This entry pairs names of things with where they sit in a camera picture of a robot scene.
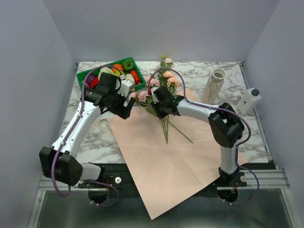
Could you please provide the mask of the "beige ribbon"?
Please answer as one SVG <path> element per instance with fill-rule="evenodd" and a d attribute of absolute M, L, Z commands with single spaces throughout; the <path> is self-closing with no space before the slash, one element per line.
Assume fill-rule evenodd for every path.
<path fill-rule="evenodd" d="M 107 135 L 113 135 L 110 124 L 107 119 L 96 119 L 92 126 L 98 128 Z"/>

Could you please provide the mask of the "pink flower bouquet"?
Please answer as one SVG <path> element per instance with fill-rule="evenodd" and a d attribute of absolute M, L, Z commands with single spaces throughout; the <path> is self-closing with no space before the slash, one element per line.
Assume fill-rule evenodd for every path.
<path fill-rule="evenodd" d="M 155 79 L 154 77 L 152 77 L 150 75 L 148 78 L 146 78 L 147 92 L 153 86 L 157 86 L 159 88 L 160 87 L 160 82 L 159 82 L 159 79 Z M 153 116 L 157 117 L 155 111 L 152 108 L 152 96 L 149 94 L 149 92 L 148 92 L 148 96 L 146 97 L 146 104 L 147 104 L 147 106 L 145 107 L 145 110 L 148 113 L 152 114 Z M 163 122 L 164 120 L 165 120 L 165 118 L 162 118 L 162 119 L 160 119 L 160 122 L 161 122 L 162 130 L 163 130 L 163 133 L 164 133 L 165 141 L 166 141 L 165 129 L 164 129 L 165 126 L 164 126 L 164 122 Z"/>

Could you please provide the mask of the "pink rose stem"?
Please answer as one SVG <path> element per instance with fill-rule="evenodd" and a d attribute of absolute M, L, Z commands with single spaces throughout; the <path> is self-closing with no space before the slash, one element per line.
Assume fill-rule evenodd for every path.
<path fill-rule="evenodd" d="M 141 107 L 143 107 L 146 112 L 149 114 L 152 114 L 153 116 L 157 117 L 156 112 L 154 111 L 152 107 L 153 103 L 153 98 L 152 95 L 148 93 L 148 91 L 141 91 L 141 92 L 136 92 L 134 89 L 129 95 L 129 100 L 131 98 L 134 98 L 136 103 L 138 103 Z M 193 141 L 186 135 L 184 134 L 176 125 L 174 125 L 170 120 L 169 117 L 165 117 L 160 119 L 162 130 L 164 133 L 164 137 L 166 140 L 166 143 L 169 141 L 169 125 L 171 125 L 177 132 L 179 132 L 183 137 L 185 137 L 190 143 L 193 143 Z"/>

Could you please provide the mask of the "pink wrapping paper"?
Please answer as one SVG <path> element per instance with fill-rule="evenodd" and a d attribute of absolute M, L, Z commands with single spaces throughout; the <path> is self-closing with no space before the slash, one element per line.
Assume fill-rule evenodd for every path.
<path fill-rule="evenodd" d="M 220 146 L 209 125 L 185 116 L 169 120 L 168 138 L 160 120 L 142 107 L 133 108 L 128 119 L 109 120 L 151 219 L 219 177 Z"/>

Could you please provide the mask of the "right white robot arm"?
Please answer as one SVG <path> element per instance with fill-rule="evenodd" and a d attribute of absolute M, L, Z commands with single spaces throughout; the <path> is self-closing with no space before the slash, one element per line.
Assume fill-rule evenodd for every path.
<path fill-rule="evenodd" d="M 165 86 L 154 86 L 151 94 L 151 105 L 159 119 L 171 114 L 192 117 L 210 125 L 221 151 L 218 180 L 224 186 L 234 183 L 240 170 L 237 165 L 236 147 L 245 127 L 232 106 L 227 103 L 220 106 L 196 103 L 185 96 L 172 95 Z"/>

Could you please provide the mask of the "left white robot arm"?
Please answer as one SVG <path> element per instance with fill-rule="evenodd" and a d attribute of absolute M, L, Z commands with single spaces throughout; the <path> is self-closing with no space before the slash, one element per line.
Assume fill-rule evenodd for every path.
<path fill-rule="evenodd" d="M 134 82 L 131 80 L 121 80 L 117 76 L 102 73 L 97 85 L 84 90 L 77 111 L 66 129 L 51 147 L 43 147 L 39 152 L 44 176 L 69 186 L 89 180 L 94 187 L 102 187 L 105 175 L 101 165 L 79 162 L 76 159 L 78 149 L 89 128 L 103 111 L 109 111 L 122 119 L 130 116 L 135 99 L 132 98 L 127 106 L 124 104 L 133 88 Z"/>

